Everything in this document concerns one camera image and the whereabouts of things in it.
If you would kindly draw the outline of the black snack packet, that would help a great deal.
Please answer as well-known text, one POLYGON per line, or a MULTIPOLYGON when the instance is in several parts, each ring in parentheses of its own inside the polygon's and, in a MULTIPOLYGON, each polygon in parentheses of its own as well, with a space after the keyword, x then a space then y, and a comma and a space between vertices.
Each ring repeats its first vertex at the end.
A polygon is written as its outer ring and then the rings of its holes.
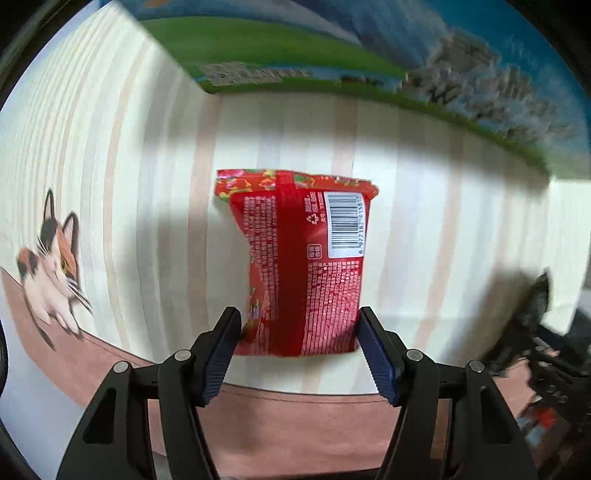
POLYGON ((518 302, 498 341, 482 358, 492 376, 505 377, 512 365, 535 348, 534 338, 549 309, 550 287, 550 272, 546 269, 518 302))

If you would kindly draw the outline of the red snack packet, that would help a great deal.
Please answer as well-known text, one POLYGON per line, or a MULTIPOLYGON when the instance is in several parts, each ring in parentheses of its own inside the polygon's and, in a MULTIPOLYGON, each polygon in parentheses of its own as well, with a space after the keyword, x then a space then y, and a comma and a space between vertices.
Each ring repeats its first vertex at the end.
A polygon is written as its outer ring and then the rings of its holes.
POLYGON ((228 203, 249 244, 249 313, 236 354, 354 351, 378 187, 335 175, 224 169, 214 194, 228 203))

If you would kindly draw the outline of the striped cat table mat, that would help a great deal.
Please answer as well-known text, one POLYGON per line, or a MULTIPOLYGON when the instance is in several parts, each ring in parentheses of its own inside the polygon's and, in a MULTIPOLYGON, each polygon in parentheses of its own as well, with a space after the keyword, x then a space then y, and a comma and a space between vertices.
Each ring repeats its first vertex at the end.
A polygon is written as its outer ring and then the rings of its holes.
POLYGON ((570 326, 590 242, 590 186, 413 111, 346 96, 202 92, 125 11, 88 8, 1 111, 1 417, 44 479, 119 358, 159 362, 224 307, 245 308, 249 254, 213 193, 226 168, 368 179, 363 304, 411 347, 464 364, 492 345, 541 271, 545 322, 570 326), (47 193, 79 219, 82 338, 34 323, 16 257, 47 193))

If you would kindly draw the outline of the open cardboard box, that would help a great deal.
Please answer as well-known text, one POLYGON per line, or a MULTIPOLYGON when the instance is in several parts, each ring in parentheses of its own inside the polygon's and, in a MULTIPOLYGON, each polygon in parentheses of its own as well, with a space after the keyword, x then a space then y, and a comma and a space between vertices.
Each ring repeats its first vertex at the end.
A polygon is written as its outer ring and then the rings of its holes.
POLYGON ((127 1, 208 93, 343 93, 415 109, 553 177, 590 176, 590 99, 506 1, 127 1))

